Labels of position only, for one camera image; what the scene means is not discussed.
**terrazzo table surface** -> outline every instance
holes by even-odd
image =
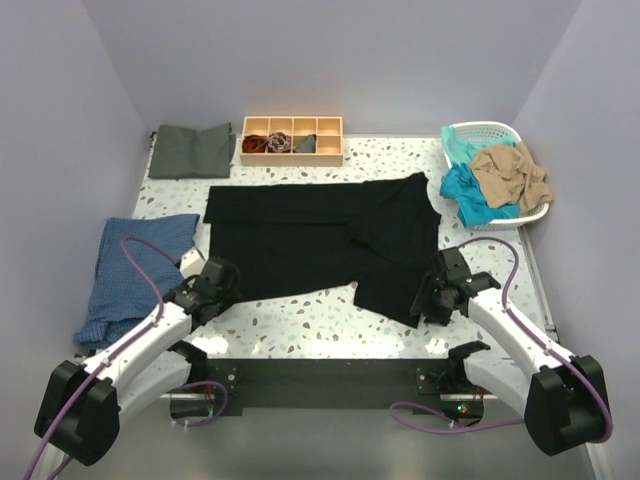
[[[230,179],[145,178],[134,217],[199,213],[202,220],[212,185],[363,182],[424,172],[429,178],[429,199],[442,215],[440,248],[484,235],[463,228],[456,216],[455,201],[445,200],[438,194],[447,172],[439,139],[347,136],[345,162],[341,168],[243,167],[239,149],[238,145]],[[205,257],[209,253],[209,228],[201,221],[195,236]],[[518,231],[488,234],[516,247],[521,262],[510,298],[534,323],[544,328],[544,315]],[[510,252],[496,243],[477,242],[465,247],[463,253],[472,272],[488,271],[501,283],[513,267]],[[225,358],[443,358],[450,348],[478,339],[504,354],[481,327],[458,312],[454,312],[446,327],[421,323],[412,329],[356,308],[353,305],[355,287],[353,283],[305,295],[239,303],[195,330],[186,340],[210,357]]]

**cable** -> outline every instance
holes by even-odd
[[[151,286],[153,293],[155,293],[156,298],[158,299],[158,312],[156,313],[156,318],[150,321],[149,323],[147,323],[142,329],[140,329],[135,335],[129,338],[126,342],[124,342],[118,348],[113,350],[107,356],[106,361],[98,365],[96,369],[93,372],[91,372],[91,374],[80,384],[77,390],[73,392],[73,394],[69,397],[67,402],[62,406],[62,408],[58,412],[58,415],[56,415],[56,417],[53,419],[53,422],[51,422],[51,425],[49,425],[49,428],[47,429],[45,434],[42,436],[42,440],[38,444],[38,448],[36,449],[35,453],[33,454],[33,457],[31,458],[31,461],[29,462],[29,465],[27,466],[27,470],[23,476],[23,480],[31,479],[31,477],[33,476],[33,472],[36,469],[36,466],[38,465],[38,461],[40,460],[40,457],[42,457],[42,453],[47,447],[49,440],[51,440],[53,433],[56,431],[56,428],[58,428],[58,425],[60,424],[64,416],[67,414],[67,412],[71,409],[73,404],[78,400],[78,398],[80,398],[80,395],[82,395],[82,393],[89,387],[89,385],[91,385],[91,383],[96,379],[96,377],[100,374],[100,372],[102,372],[110,362],[112,362],[118,355],[120,355],[124,350],[126,350],[131,344],[137,341],[145,333],[151,330],[162,318],[162,314],[164,313],[164,301],[162,300],[162,293],[160,292],[160,289],[156,286],[154,281],[151,279],[151,277],[147,275],[147,273],[142,269],[142,267],[138,264],[138,262],[136,262],[135,259],[129,253],[129,250],[127,249],[127,242],[129,241],[142,243],[154,249],[156,252],[160,253],[161,255],[169,259],[169,261],[171,261],[171,263],[174,265],[176,261],[168,253],[162,250],[160,247],[157,247],[156,245],[152,244],[151,242],[143,238],[129,236],[129,237],[124,237],[120,241],[120,247],[122,248],[122,251],[125,257],[127,257],[127,260],[131,262],[131,265],[133,266],[133,268],[135,268],[138,271],[138,273],[140,273],[140,275],[142,275],[142,277]]]
[[[207,385],[206,389],[205,389],[205,398],[207,399],[207,402],[209,404],[209,410],[211,412],[213,412],[214,408],[215,408],[215,403],[213,400],[213,386],[212,385]]]
[[[401,407],[413,408],[415,410],[422,410],[423,412],[431,413],[437,417],[442,418],[443,420],[451,422],[452,426],[457,426],[460,428],[450,428],[449,430],[445,430],[443,428],[431,428],[418,425],[417,423],[412,423],[409,420],[405,420],[403,417],[396,413],[396,410]],[[479,427],[463,427],[455,420],[447,417],[444,413],[439,412],[431,407],[427,407],[426,405],[420,405],[419,403],[413,402],[396,402],[389,407],[389,411],[391,412],[391,416],[393,417],[393,419],[396,422],[401,423],[405,427],[413,428],[414,430],[418,430],[424,433],[435,433],[437,435],[460,435],[463,433],[481,432],[483,430],[492,430],[494,428],[508,427],[510,425],[520,425],[521,423],[524,423],[523,419],[515,418],[513,420],[506,420],[500,423],[492,423],[490,425],[481,425]]]
[[[535,332],[533,332],[530,328],[527,327],[527,325],[524,324],[524,322],[522,322],[518,316],[513,312],[513,310],[511,310],[511,308],[508,306],[508,293],[509,293],[509,288],[511,287],[511,283],[513,282],[513,279],[516,276],[516,272],[518,271],[518,267],[520,265],[520,257],[518,255],[518,252],[516,251],[516,249],[513,247],[513,245],[511,245],[509,242],[502,240],[501,238],[497,238],[497,237],[476,237],[476,238],[472,238],[470,240],[467,240],[466,242],[462,242],[460,245],[458,245],[458,248],[463,248],[467,245],[469,245],[470,243],[474,243],[474,242],[478,242],[481,240],[489,240],[489,241],[493,241],[493,242],[498,242],[502,245],[504,245],[505,247],[507,247],[509,250],[511,250],[511,253],[513,254],[513,268],[511,269],[511,272],[509,273],[509,276],[507,277],[507,280],[504,284],[504,288],[502,290],[502,307],[504,308],[505,312],[507,313],[507,315],[509,316],[509,318],[511,318],[511,320],[513,320],[516,325],[518,325],[518,327],[520,327],[520,329],[525,332],[535,343],[537,343],[542,349],[545,350],[545,353],[547,355],[550,355],[551,357],[553,357],[554,359],[556,359],[558,362],[560,362],[562,365],[564,365],[579,381],[580,383],[582,383],[584,385],[584,387],[587,389],[587,391],[591,394],[591,396],[593,397],[593,399],[595,400],[596,404],[598,405],[598,408],[600,409],[600,412],[602,414],[602,416],[604,417],[604,423],[605,423],[605,432],[604,435],[602,436],[602,438],[600,438],[599,440],[594,441],[593,443],[603,443],[606,442],[607,440],[609,440],[609,438],[611,438],[611,433],[613,432],[613,420],[611,418],[611,413],[609,412],[609,409],[607,408],[606,403],[604,402],[604,400],[602,399],[602,397],[600,396],[600,394],[598,393],[598,391],[595,389],[595,387],[593,385],[591,385],[591,382],[589,382],[589,380],[568,360],[566,360],[564,357],[562,357],[560,354],[558,354],[557,352],[555,352],[553,349],[549,349],[547,347],[547,345],[545,344],[544,341],[542,341],[536,334]],[[453,433],[471,433],[471,432],[478,432],[481,430],[489,430],[491,428],[498,428],[498,427],[502,427],[502,426],[507,426],[507,425],[517,425],[519,423],[523,423],[522,419],[514,419],[512,421],[506,421],[506,422],[501,422],[501,423],[497,423],[497,424],[493,424],[493,425],[486,425],[483,427],[471,427],[471,428],[463,428],[463,429],[457,429],[457,430],[442,430],[442,429],[430,429],[428,427],[423,427],[421,425],[417,425],[415,423],[411,423],[408,420],[404,420],[402,417],[398,416],[395,413],[395,409],[398,407],[411,407],[411,408],[416,408],[419,410],[424,410],[426,412],[430,412],[433,413],[434,415],[439,416],[440,418],[445,418],[446,420],[451,421],[451,419],[449,419],[446,415],[444,415],[442,412],[437,412],[435,410],[432,410],[429,407],[426,407],[424,405],[419,405],[419,404],[415,404],[415,403],[411,403],[411,402],[396,402],[393,405],[391,405],[391,407],[389,407],[391,416],[399,423],[409,427],[409,428],[413,428],[415,430],[419,430],[421,432],[426,432],[426,433],[437,433],[437,434],[453,434]]]
[[[193,383],[187,383],[186,385],[182,385],[178,388],[175,388],[171,391],[171,393],[176,393],[176,392],[180,392],[182,390],[188,390],[190,388],[194,388],[194,387],[202,387],[202,386],[212,386],[212,387],[216,387],[217,389],[222,391],[222,396],[224,397],[222,400],[222,405],[220,406],[220,408],[218,409],[218,411],[205,418],[204,420],[199,420],[197,422],[191,423],[188,421],[184,421],[184,422],[177,422],[176,423],[178,425],[181,425],[183,427],[187,427],[187,428],[191,428],[191,427],[202,427],[204,425],[208,425],[209,423],[213,422],[216,418],[218,418],[220,415],[222,415],[222,412],[224,412],[224,410],[227,408],[227,405],[229,404],[229,391],[226,389],[226,387],[224,385],[222,385],[221,383],[218,382],[214,382],[213,380],[203,380],[201,382],[193,382]]]
[[[71,463],[71,460],[73,459],[67,455],[62,461],[62,463],[58,465],[58,468],[56,468],[53,472],[51,472],[51,475],[47,477],[47,480],[56,480],[56,478],[58,478],[58,475],[62,473],[62,470],[64,470],[67,467],[67,465]]]

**blue cloth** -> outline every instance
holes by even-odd
[[[440,136],[442,146],[447,151],[452,164],[469,163],[476,156],[476,153],[491,145],[504,143],[515,147],[519,143],[514,137],[503,137],[489,142],[468,142],[458,138],[456,129],[453,127],[442,127]]]
[[[124,256],[120,248],[123,237],[144,238],[179,262],[182,254],[195,246],[193,235],[199,217],[189,214],[154,220],[107,220],[89,312],[73,341],[89,349],[107,348],[146,318],[158,303],[149,284]],[[183,280],[178,267],[155,250],[138,242],[128,242],[127,248],[163,295]]]
[[[498,218],[515,218],[520,213],[520,205],[503,205],[489,208],[478,180],[466,163],[453,165],[442,180],[440,195],[458,201],[458,217],[465,227],[483,225]]]

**lavender wall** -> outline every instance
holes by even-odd
[[[513,122],[580,0],[83,0],[148,128]]]
[[[531,229],[564,344],[604,366],[617,478],[638,478],[640,3],[585,0],[516,128],[557,202]]]
[[[78,0],[2,6],[0,477],[14,479],[83,322],[104,221],[131,212],[146,135]]]

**white laundry basket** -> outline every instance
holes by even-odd
[[[518,132],[504,123],[498,122],[466,122],[451,125],[456,129],[456,136],[461,140],[472,142],[490,142],[504,137],[514,137],[518,141],[522,141]],[[444,150],[444,158],[447,160],[447,166],[451,168],[451,159]],[[518,218],[508,218],[492,220],[484,225],[476,225],[471,227],[473,230],[509,230],[518,228],[527,223],[534,222],[544,217],[549,211],[548,203],[541,203],[533,210],[528,212],[520,212]]]

